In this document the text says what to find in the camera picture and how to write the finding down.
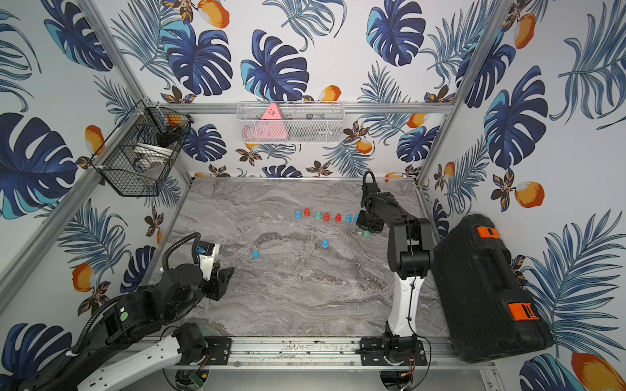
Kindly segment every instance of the metal rail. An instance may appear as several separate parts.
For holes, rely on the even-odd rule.
[[[113,62],[115,69],[118,70],[132,97],[136,101],[145,98],[145,91],[126,62],[119,46],[115,43],[111,29],[100,14],[94,0],[78,0],[78,7],[83,12],[85,19],[89,22],[91,29],[96,33],[96,37],[98,37],[100,44]]]
[[[122,126],[113,132],[107,141],[107,148],[96,158],[94,165],[100,165],[115,150],[117,144],[124,137],[140,114],[131,114]],[[64,195],[52,213],[41,226],[31,235],[19,253],[2,271],[0,278],[0,314],[11,303],[24,282],[31,276],[41,260],[52,248],[56,239],[65,226],[74,217],[78,208],[89,198],[91,192],[98,186],[102,176],[94,169],[88,168]]]
[[[498,4],[496,5],[495,10],[493,11],[493,15],[489,20],[489,23],[485,27],[483,34],[476,45],[476,49],[474,50],[474,55],[472,56],[467,72],[463,76],[463,81],[461,82],[461,86],[456,91],[456,99],[454,99],[454,108],[450,115],[444,119],[443,123],[439,127],[439,132],[437,137],[433,141],[433,146],[428,152],[428,156],[426,157],[426,162],[422,167],[422,175],[418,178],[418,188],[420,188],[426,179],[428,179],[428,173],[430,169],[433,167],[435,159],[437,158],[437,154],[439,153],[441,146],[446,141],[448,137],[449,129],[452,127],[457,114],[459,113],[461,107],[464,105],[465,97],[470,93],[472,86],[474,85],[474,81],[480,72],[480,69],[483,67],[483,63],[491,50],[493,42],[496,40],[496,37],[500,33],[502,28],[502,24],[505,21],[506,15],[508,11],[511,9],[513,5],[513,0],[498,0]]]
[[[236,114],[237,103],[168,103],[161,107],[178,111],[181,114]],[[345,102],[346,114],[369,114],[369,113],[432,113],[450,114],[453,109],[452,103],[359,103]]]
[[[231,337],[228,365],[220,370],[399,370],[409,367],[393,365],[362,365],[359,337]],[[430,370],[494,370],[493,362],[469,364],[454,353],[447,338],[429,338],[433,349]],[[158,337],[147,337],[118,354],[116,362],[157,343]],[[424,342],[424,351],[430,350]],[[169,369],[195,370],[198,365],[173,365]]]

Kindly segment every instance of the black wire basket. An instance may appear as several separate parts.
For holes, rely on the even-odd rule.
[[[120,122],[116,130],[125,121],[134,120],[111,155],[95,166],[122,197],[159,195],[193,123],[190,116],[170,109],[154,107],[141,110],[144,107],[141,101],[137,102],[131,113]],[[137,112],[139,115],[135,118],[130,116]]]

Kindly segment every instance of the aluminum beam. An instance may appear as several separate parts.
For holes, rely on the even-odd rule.
[[[236,114],[237,102],[235,103],[168,103],[161,107],[178,111],[181,114]],[[452,103],[358,103],[344,102],[346,114],[369,114],[369,113],[432,113],[450,114],[453,109]]]
[[[456,98],[454,99],[452,112],[441,124],[437,137],[433,142],[433,146],[428,151],[426,162],[422,167],[422,175],[418,178],[418,187],[423,185],[424,181],[428,179],[427,174],[433,167],[434,162],[437,159],[437,154],[439,153],[441,146],[444,145],[446,141],[449,129],[454,124],[457,113],[464,105],[465,97],[470,93],[472,86],[474,85],[474,81],[476,80],[480,69],[483,67],[483,63],[485,62],[489,51],[491,50],[493,42],[496,40],[496,37],[502,29],[502,24],[505,21],[508,11],[511,9],[511,5],[513,5],[513,0],[498,0],[498,4],[493,11],[493,15],[491,16],[489,23],[485,27],[485,30],[476,45],[474,55],[469,62],[465,75],[463,76],[461,86],[458,90],[456,90]]]

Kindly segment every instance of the black cable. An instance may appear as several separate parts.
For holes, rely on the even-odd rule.
[[[365,186],[365,177],[367,176],[367,174],[370,174],[372,176],[372,181],[376,183],[376,178],[374,177],[374,173],[372,172],[372,170],[367,170],[363,174],[363,186]]]
[[[186,242],[190,241],[191,239],[193,239],[193,244],[192,244],[192,257],[193,257],[193,262],[196,265],[200,264],[200,255],[198,255],[198,243],[200,243],[200,237],[202,237],[200,235],[200,232],[194,232],[191,233],[187,236],[185,236],[184,238],[182,238],[181,240],[177,241],[176,243],[172,244],[167,250],[165,250],[165,253],[163,253],[163,270],[167,270],[170,268],[170,263],[168,262],[168,259],[170,257],[170,255],[176,251],[176,249],[178,247],[181,247],[182,245],[184,245]]]
[[[413,232],[413,226],[409,226],[409,222],[406,222],[407,227],[409,227],[410,232],[409,232],[409,247],[411,249],[411,260],[413,260],[413,241],[411,239],[411,232]],[[420,384],[422,384],[422,382],[424,381],[424,379],[426,378],[426,375],[428,374],[428,370],[430,369],[430,363],[433,359],[433,347],[430,344],[430,341],[428,340],[428,338],[426,337],[422,337],[421,335],[417,334],[415,332],[415,330],[413,330],[413,326],[411,326],[411,302],[413,301],[413,290],[415,290],[415,281],[417,281],[418,279],[418,274],[417,271],[415,269],[413,269],[413,273],[415,273],[415,277],[413,278],[413,282],[411,283],[411,296],[409,296],[409,313],[406,315],[406,319],[407,319],[407,324],[409,325],[409,328],[411,329],[411,332],[414,333],[418,338],[424,338],[426,340],[426,342],[428,342],[428,366],[426,367],[426,372],[424,372],[424,376],[422,376],[422,379],[413,387],[411,387],[408,391],[413,391],[414,389],[418,388]]]
[[[52,373],[51,378],[53,378],[53,379],[58,378],[63,373],[65,368],[67,368],[68,365],[83,351],[83,348],[85,347],[85,343],[87,342],[87,335],[91,331],[91,328],[93,327],[93,324],[96,323],[96,319],[98,319],[98,317],[107,308],[109,308],[110,306],[112,306],[116,302],[119,302],[121,300],[122,296],[123,295],[120,295],[120,296],[116,296],[116,297],[114,297],[112,299],[109,299],[105,304],[103,304],[100,307],[98,307],[98,309],[93,313],[91,318],[89,318],[87,323],[85,323],[85,326],[83,327],[83,331],[80,333],[80,336],[78,337],[78,339],[76,340],[76,343],[74,344],[74,346],[71,349],[72,355],[71,356],[65,356],[63,361],[59,364],[58,367],[56,367],[56,369]]]
[[[160,340],[162,340],[162,339],[163,339],[163,335],[165,334],[165,332],[166,332],[167,330],[169,330],[170,328],[175,328],[175,327],[178,327],[178,326],[167,326],[167,327],[163,330],[163,332],[161,333],[161,337],[159,337],[159,339],[158,339],[158,340],[160,341]],[[171,388],[174,388],[176,391],[178,391],[178,388],[176,388],[176,386],[172,385],[172,383],[170,383],[170,379],[168,379],[168,378],[167,378],[167,375],[165,375],[165,368],[163,368],[163,369],[162,369],[162,371],[163,371],[163,377],[165,377],[165,381],[167,382],[167,384],[169,384]]]

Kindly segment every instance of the orange latch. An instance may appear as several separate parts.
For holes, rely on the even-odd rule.
[[[539,320],[530,308],[530,303],[513,303],[508,306],[515,320]]]
[[[498,235],[496,228],[492,228],[490,226],[479,226],[477,227],[477,230],[481,238],[500,239],[500,235]]]

